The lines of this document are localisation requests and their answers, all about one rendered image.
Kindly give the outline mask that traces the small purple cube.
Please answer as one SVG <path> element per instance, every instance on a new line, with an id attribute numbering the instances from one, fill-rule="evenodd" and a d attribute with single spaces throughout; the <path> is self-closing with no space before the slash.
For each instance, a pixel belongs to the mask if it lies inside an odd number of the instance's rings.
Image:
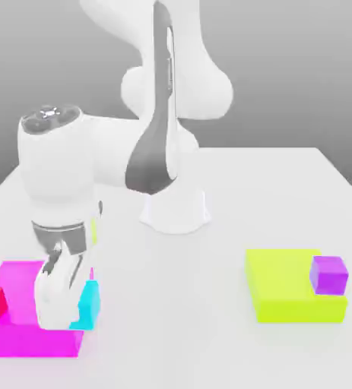
<path id="1" fill-rule="evenodd" d="M 348 270 L 339 256 L 314 255 L 309 271 L 309 280 L 316 295 L 343 296 Z"/>

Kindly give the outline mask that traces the large magenta box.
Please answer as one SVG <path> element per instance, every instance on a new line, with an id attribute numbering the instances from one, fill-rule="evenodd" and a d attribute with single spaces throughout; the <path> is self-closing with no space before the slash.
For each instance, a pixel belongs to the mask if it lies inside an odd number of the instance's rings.
<path id="1" fill-rule="evenodd" d="M 86 330 L 44 330 L 36 317 L 34 281 L 41 261 L 3 261 L 0 287 L 8 311 L 0 317 L 0 357 L 78 356 Z"/>

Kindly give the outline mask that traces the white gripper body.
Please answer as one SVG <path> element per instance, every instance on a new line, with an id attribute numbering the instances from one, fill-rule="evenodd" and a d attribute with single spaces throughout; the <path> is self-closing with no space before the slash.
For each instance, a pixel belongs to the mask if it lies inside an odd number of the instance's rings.
<path id="1" fill-rule="evenodd" d="M 78 302 L 87 280 L 83 254 L 73 255 L 57 244 L 34 284 L 38 324 L 46 330 L 67 330 L 79 319 Z"/>

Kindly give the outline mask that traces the small cyan cube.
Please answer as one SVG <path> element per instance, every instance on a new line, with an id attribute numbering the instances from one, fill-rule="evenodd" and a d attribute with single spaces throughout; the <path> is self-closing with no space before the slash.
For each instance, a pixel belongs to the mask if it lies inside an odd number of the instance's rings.
<path id="1" fill-rule="evenodd" d="M 100 312 L 100 289 L 96 280 L 88 280 L 78 303 L 79 319 L 70 330 L 93 330 Z"/>

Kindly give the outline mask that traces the large yellow-green box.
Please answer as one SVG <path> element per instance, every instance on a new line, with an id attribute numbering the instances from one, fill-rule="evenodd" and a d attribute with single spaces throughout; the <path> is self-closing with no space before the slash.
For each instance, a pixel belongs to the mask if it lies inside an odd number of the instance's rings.
<path id="1" fill-rule="evenodd" d="M 309 280 L 318 249 L 248 249 L 245 272 L 259 323 L 341 323 L 347 297 L 316 295 Z"/>

